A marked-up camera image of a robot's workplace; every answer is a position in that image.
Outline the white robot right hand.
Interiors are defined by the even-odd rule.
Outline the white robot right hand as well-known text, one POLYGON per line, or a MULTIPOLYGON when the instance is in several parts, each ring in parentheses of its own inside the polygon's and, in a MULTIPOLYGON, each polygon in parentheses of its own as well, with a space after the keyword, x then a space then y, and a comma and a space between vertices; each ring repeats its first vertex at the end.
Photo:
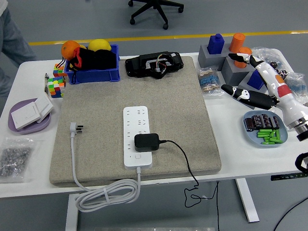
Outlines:
POLYGON ((249 106, 267 110, 273 106, 278 107, 282 110, 285 125, 290 128, 308 122, 308 108, 295 98, 288 85, 270 64, 244 53, 230 53, 229 57, 232 60, 250 64, 255 68, 267 87, 268 94, 236 88, 227 84, 221 86, 223 91, 249 106))

